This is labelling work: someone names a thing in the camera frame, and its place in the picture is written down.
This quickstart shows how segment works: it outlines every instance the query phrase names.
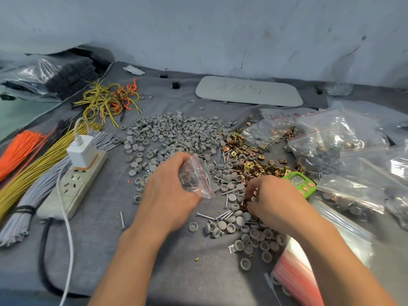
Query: white charging cable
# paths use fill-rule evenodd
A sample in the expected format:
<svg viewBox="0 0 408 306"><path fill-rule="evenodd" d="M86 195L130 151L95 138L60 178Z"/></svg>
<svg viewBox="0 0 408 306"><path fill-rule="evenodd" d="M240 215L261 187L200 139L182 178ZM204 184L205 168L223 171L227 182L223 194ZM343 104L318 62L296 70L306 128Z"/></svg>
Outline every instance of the white charging cable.
<svg viewBox="0 0 408 306"><path fill-rule="evenodd" d="M64 210L64 204L62 202L62 195L61 195L61 190L60 190L60 180L61 180L63 171L64 171L64 167L61 168L57 176L56 188L57 188L59 206L61 207L61 212L62 212L62 216L64 217L65 226L67 227L68 242L69 242L69 267L68 267L67 281L65 282L64 294L62 295L62 299L61 299L61 302L59 303L59 306L63 306L65 303L65 299L67 298L67 294L69 290L69 283L71 282L72 267L74 266L74 242L72 241L71 226L69 225L67 213Z"/></svg>
<svg viewBox="0 0 408 306"><path fill-rule="evenodd" d="M87 135L89 134L89 124L88 124L87 120L82 118L82 117L78 118L77 121L75 122L75 126L74 126L75 143L77 145L81 145L84 142L82 137L78 134L78 125L79 125L79 123L81 121L85 122L85 124L86 124L86 134Z"/></svg>

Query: right hand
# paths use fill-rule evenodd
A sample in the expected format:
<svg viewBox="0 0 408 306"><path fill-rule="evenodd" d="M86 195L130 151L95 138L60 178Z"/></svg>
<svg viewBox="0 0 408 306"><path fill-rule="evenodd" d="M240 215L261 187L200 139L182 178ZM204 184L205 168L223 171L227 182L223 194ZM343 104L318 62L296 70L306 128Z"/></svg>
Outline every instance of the right hand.
<svg viewBox="0 0 408 306"><path fill-rule="evenodd" d="M256 188L256 200L251 201ZM311 223L317 225L315 221L323 219L287 179L275 176L253 178L246 187L245 198L250 201L249 213L271 229L295 239Z"/></svg>

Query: black power cord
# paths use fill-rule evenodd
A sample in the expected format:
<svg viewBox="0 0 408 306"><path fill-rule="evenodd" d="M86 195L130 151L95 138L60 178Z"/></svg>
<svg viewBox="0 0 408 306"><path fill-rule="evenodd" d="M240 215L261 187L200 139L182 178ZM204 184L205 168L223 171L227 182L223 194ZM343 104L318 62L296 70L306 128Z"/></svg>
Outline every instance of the black power cord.
<svg viewBox="0 0 408 306"><path fill-rule="evenodd" d="M54 295L61 297L64 294L64 291L53 285L53 283L48 277L47 270L45 269L45 262L44 262L45 246L47 245L48 232L49 232L49 229L50 229L50 226L53 220L54 218L50 217L45 221L44 231L42 232L42 236L41 236L40 253L38 255L38 273L40 275L40 280L44 288L46 288L49 293L52 293ZM80 298L90 298L90 296L68 292L67 298L80 299Z"/></svg>

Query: yellow wire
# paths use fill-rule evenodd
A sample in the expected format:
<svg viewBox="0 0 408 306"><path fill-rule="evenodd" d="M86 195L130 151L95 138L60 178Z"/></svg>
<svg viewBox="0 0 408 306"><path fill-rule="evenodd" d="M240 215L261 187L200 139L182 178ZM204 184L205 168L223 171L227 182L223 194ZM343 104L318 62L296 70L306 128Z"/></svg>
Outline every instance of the yellow wire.
<svg viewBox="0 0 408 306"><path fill-rule="evenodd" d="M100 130L103 126L100 123L90 122L89 127ZM86 133L86 125L84 123L79 125L78 133ZM67 148L73 140L74 130L72 129L0 191L0 222L28 188L31 187L45 171L67 156Z"/></svg>
<svg viewBox="0 0 408 306"><path fill-rule="evenodd" d="M101 85L100 82L90 82L94 88L84 93L83 99L81 101L75 102L76 105L88 105L84 110L84 118L90 120L96 118L96 114L99 112L102 120L102 124L106 123L106 115L109 116L114 126L119 127L118 123L115 121L114 116L119 115L123 111L122 103L118 100L116 92L124 90L124 87L120 84L110 84L107 87ZM136 102L140 101L140 95L137 92L127 90L124 92L126 100L132 103L137 113L142 113ZM136 95L137 99L133 100L130 97Z"/></svg>

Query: gray table cover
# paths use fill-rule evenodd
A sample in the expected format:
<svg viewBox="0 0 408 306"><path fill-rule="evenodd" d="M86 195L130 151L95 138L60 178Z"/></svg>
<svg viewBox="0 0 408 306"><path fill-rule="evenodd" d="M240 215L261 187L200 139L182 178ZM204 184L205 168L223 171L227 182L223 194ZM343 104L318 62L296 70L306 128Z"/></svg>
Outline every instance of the gray table cover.
<svg viewBox="0 0 408 306"><path fill-rule="evenodd" d="M132 83L134 76L122 69L126 65L116 62L110 68L104 84ZM238 126L243 126L250 113L257 116L258 109L266 107L243 103L223 104L197 97L196 86L204 75L167 72L169 77L161 79L159 74L162 71L139 68L146 72L146 75L137 77L138 92L145 96L138 102L144 115L157 116L180 109L187 116L217 115L223 120L235 119L239 122ZM174 81L180 82L180 89L171 88L171 82ZM316 93L315 82L290 79L276 81L295 86L304 100L303 106L327 107L326 96ZM371 86L355 86L353 94L346 97L371 101L408 113L407 98L408 95L394 90ZM59 119L75 114L70 110L70 105L65 103L36 120L31 128L45 133ZM130 125L135 118L135 109L127 111L122 124ZM105 129L110 129L120 137L124 136L124 132L113 128L110 121L106 123ZM275 157L289 158L281 149L274 150ZM71 219L75 247L71 292L92 294L114 255L122 233L120 219L116 219L116 216L122 211L125 224L130 225L137 210L133 204L135 177L128 175L130 166L125 161L126 157L122 146L109 152L108 160ZM202 228L204 219L194 218L196 211L216 215L218 210L222 210L223 198L218 195L213 200L203 200L191 214L188 223L197 221ZM374 245L373 272L400 305L407 305L408 232L402 231L388 214L376 215L369 224L362 225L378 237ZM37 272L42 230L43 224L34 216L30 235L23 242L0 249L0 289L44 291ZM278 305L263 276L263 273L272 271L273 265L264 264L260 259L261 252L257 251L251 258L251 270L242 272L239 268L242 256L228 251L228 246L237 238L238 234L225 234L221 238L212 239L205 237L202 230L190 233L187 226L171 234L160 249L154 266L148 304ZM45 259L51 280L63 288L69 264L68 240L63 222L55 221L50 229ZM298 305L293 298L284 296L280 289L277 292L283 305Z"/></svg>

